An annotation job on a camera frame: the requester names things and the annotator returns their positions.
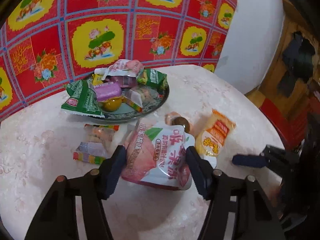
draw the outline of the metal screw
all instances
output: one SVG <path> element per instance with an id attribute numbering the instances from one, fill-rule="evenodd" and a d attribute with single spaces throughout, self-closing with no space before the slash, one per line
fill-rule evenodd
<path id="1" fill-rule="evenodd" d="M 221 175 L 222 175 L 222 171 L 221 171 L 221 170 L 218 170 L 218 169 L 215 169 L 215 170 L 213 171 L 213 174 L 214 174 L 215 176 L 221 176 Z"/>
<path id="2" fill-rule="evenodd" d="M 255 178 L 255 176 L 253 176 L 253 175 L 249 175 L 249 176 L 247 177 L 247 179 L 248 179 L 248 181 L 250 181 L 250 182 L 255 182 L 255 181 L 256 181 L 256 178 Z"/>
<path id="3" fill-rule="evenodd" d="M 91 174 L 92 176 L 98 175 L 98 174 L 99 174 L 99 169 L 93 169 L 93 170 L 91 170 L 91 171 L 90 171 L 90 174 Z"/>
<path id="4" fill-rule="evenodd" d="M 60 176 L 57 177 L 57 182 L 63 182 L 64 179 L 65 179 L 65 177 L 60 175 Z"/>

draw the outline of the round table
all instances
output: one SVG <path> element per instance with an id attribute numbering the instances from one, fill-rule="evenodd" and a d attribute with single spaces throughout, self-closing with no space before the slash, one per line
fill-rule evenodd
<path id="1" fill-rule="evenodd" d="M 164 116 L 176 111 L 198 132 L 212 108 L 225 114 L 236 122 L 236 129 L 218 156 L 217 168 L 241 179 L 253 174 L 266 194 L 270 194 L 280 184 L 279 176 L 267 168 L 252 169 L 231 163 L 234 154 L 258 155 L 266 144 L 283 148 L 275 128 L 263 113 L 238 90 L 204 68 L 179 65 L 158 70 L 168 75 L 170 95 L 152 114 Z M 0 214 L 15 240 L 24 239 L 39 204 L 57 176 L 79 177 L 97 167 L 74 161 L 72 153 L 83 138 L 84 124 L 99 123 L 99 120 L 63 112 L 60 107 L 67 99 L 65 91 L 58 93 L 1 123 Z M 113 141 L 114 149 L 126 130 L 127 124 L 122 124 Z M 103 201 L 115 240 L 197 239 L 208 204 L 197 193 L 194 183 L 187 191 L 167 191 L 122 179 L 115 193 Z M 76 210 L 80 239 L 86 239 L 79 198 Z"/>

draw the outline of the white wall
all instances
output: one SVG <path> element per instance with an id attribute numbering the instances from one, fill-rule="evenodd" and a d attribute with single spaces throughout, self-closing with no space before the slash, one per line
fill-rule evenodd
<path id="1" fill-rule="evenodd" d="M 258 86 L 277 49 L 283 20 L 282 0 L 238 0 L 217 76 L 243 94 Z"/>

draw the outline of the yellow jelly cup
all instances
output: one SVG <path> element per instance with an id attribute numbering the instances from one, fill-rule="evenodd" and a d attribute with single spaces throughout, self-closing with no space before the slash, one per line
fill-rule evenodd
<path id="1" fill-rule="evenodd" d="M 122 99 L 123 99 L 123 96 L 110 98 L 108 100 L 100 102 L 100 104 L 103 110 L 107 112 L 113 112 L 119 109 L 119 107 L 122 104 Z"/>

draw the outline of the green snack bag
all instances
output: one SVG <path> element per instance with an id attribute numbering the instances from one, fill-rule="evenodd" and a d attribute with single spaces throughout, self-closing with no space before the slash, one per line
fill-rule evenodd
<path id="1" fill-rule="evenodd" d="M 61 106 L 63 110 L 72 114 L 104 117 L 93 86 L 87 80 L 78 80 L 66 85 L 66 91 L 70 98 Z"/>
<path id="2" fill-rule="evenodd" d="M 155 88 L 157 90 L 165 90 L 168 86 L 167 74 L 156 71 L 152 68 L 145 69 L 137 78 L 138 83 Z"/>

